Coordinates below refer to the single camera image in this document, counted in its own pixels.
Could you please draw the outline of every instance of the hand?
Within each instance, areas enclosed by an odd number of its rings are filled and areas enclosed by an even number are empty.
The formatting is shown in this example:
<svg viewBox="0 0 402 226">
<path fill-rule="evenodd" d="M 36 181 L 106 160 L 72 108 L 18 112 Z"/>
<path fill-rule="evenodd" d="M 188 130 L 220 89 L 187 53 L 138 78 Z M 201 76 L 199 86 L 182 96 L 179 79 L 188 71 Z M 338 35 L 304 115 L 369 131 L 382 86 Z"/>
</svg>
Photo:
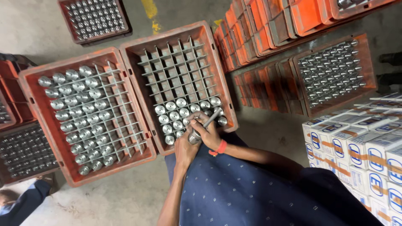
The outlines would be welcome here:
<svg viewBox="0 0 402 226">
<path fill-rule="evenodd" d="M 188 125 L 187 131 L 174 143 L 174 151 L 176 155 L 175 171 L 179 170 L 181 173 L 186 173 L 201 145 L 201 142 L 194 145 L 189 143 L 189 134 L 192 131 L 193 129 L 191 128 L 191 125 Z"/>
<path fill-rule="evenodd" d="M 213 150 L 217 150 L 219 145 L 221 144 L 222 139 L 219 137 L 218 132 L 216 131 L 215 122 L 212 121 L 207 129 L 197 121 L 195 118 L 198 118 L 203 124 L 209 119 L 208 115 L 203 113 L 202 111 L 197 111 L 187 117 L 190 120 L 190 124 L 193 129 L 200 133 L 202 141 L 206 146 L 212 148 Z"/>
</svg>

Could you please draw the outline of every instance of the metal part held in hand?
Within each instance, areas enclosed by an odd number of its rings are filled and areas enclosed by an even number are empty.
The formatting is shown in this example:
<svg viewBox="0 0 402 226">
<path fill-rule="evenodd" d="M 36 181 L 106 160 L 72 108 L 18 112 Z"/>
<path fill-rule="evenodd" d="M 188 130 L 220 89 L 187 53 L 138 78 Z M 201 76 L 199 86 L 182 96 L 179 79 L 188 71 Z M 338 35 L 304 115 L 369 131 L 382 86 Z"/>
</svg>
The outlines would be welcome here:
<svg viewBox="0 0 402 226">
<path fill-rule="evenodd" d="M 204 128 L 207 128 L 208 125 L 215 120 L 216 117 L 219 116 L 219 114 L 221 113 L 222 109 L 219 108 L 209 119 L 208 121 L 206 121 L 203 125 Z M 195 129 L 193 129 L 193 131 L 191 132 L 191 134 L 189 135 L 189 142 L 190 144 L 196 144 L 198 141 L 201 140 L 201 135 L 199 134 L 199 132 L 197 132 Z"/>
</svg>

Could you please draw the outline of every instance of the blue patterned cloth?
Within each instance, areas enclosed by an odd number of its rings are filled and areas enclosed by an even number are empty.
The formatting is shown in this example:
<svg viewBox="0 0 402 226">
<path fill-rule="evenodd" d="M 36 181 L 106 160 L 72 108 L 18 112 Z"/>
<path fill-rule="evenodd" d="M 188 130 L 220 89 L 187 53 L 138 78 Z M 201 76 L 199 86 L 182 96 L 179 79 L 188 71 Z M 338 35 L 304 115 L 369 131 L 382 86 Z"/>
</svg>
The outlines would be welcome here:
<svg viewBox="0 0 402 226">
<path fill-rule="evenodd" d="M 223 139 L 245 146 L 235 134 Z M 382 225 L 331 171 L 305 168 L 290 182 L 251 162 L 226 154 L 214 157 L 208 150 L 202 144 L 187 171 L 181 226 Z M 171 181 L 174 154 L 165 160 Z"/>
</svg>

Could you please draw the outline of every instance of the concrete floor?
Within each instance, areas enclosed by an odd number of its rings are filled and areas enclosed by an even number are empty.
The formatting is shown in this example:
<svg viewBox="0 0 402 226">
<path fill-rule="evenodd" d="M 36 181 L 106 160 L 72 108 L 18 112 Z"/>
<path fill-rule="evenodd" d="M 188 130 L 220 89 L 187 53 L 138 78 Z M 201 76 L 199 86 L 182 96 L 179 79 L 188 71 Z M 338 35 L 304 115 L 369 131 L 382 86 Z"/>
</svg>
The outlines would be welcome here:
<svg viewBox="0 0 402 226">
<path fill-rule="evenodd" d="M 153 23 L 158 24 L 159 32 L 200 20 L 214 25 L 215 20 L 224 16 L 230 4 L 230 0 L 155 0 L 158 12 L 149 19 L 142 2 L 150 1 L 123 0 L 134 30 L 132 36 L 83 48 L 73 44 L 56 1 L 2 0 L 0 52 L 23 54 L 38 64 L 45 64 L 149 36 L 153 33 Z M 313 47 L 354 32 L 367 32 L 376 74 L 402 70 L 402 67 L 377 62 L 382 53 L 402 51 L 401 11 L 402 4 L 395 4 L 305 45 Z M 229 84 L 235 73 L 227 76 Z M 234 89 L 232 94 L 236 102 L 237 90 Z M 307 117 L 241 106 L 237 106 L 236 110 L 240 124 L 237 133 L 246 143 L 308 165 L 301 128 Z M 61 189 L 46 198 L 22 225 L 155 225 L 169 188 L 162 156 L 153 162 L 74 189 L 65 183 L 60 172 L 57 172 L 57 180 Z M 31 183 L 32 180 L 25 181 L 7 188 L 22 193 Z"/>
</svg>

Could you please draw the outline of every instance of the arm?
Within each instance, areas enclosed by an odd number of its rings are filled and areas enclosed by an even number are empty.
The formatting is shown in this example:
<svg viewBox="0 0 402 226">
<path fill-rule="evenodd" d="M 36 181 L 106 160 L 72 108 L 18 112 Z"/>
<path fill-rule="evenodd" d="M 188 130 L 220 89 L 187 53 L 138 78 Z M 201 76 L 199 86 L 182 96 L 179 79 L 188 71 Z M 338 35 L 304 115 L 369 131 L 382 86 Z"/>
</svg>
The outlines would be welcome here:
<svg viewBox="0 0 402 226">
<path fill-rule="evenodd" d="M 202 127 L 198 121 L 194 120 L 194 118 L 199 118 L 204 123 L 209 117 L 203 112 L 196 112 L 190 115 L 188 119 L 191 122 L 191 126 L 200 133 L 203 142 L 213 150 L 217 150 L 222 139 L 216 131 L 215 123 L 212 122 L 209 124 L 207 129 L 204 129 L 204 127 Z M 225 154 L 267 166 L 271 171 L 286 179 L 295 179 L 303 169 L 302 165 L 289 158 L 256 148 L 246 148 L 227 144 Z"/>
<path fill-rule="evenodd" d="M 168 196 L 166 197 L 162 210 L 160 211 L 157 226 L 178 226 L 180 219 L 180 200 L 185 175 L 201 144 L 191 145 L 188 142 L 190 131 L 192 131 L 192 129 L 187 129 L 183 136 L 177 139 L 174 144 L 176 166 L 174 167 L 173 181 L 170 185 Z"/>
</svg>

